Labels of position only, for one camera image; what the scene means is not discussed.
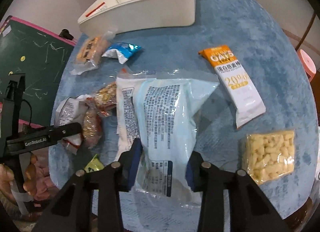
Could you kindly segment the person's left hand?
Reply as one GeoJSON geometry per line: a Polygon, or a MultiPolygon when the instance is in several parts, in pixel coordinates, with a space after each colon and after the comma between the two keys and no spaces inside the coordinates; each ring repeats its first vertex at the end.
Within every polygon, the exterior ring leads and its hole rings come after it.
{"type": "MultiPolygon", "coordinates": [[[[34,154],[30,155],[30,163],[25,169],[25,181],[23,183],[24,193],[28,193],[31,196],[35,196],[37,193],[36,187],[36,167],[35,163],[37,162],[37,156],[34,154]]],[[[13,182],[18,182],[20,176],[16,178],[15,173],[5,164],[1,164],[1,193],[11,202],[16,202],[14,198],[11,186],[13,182]]]]}

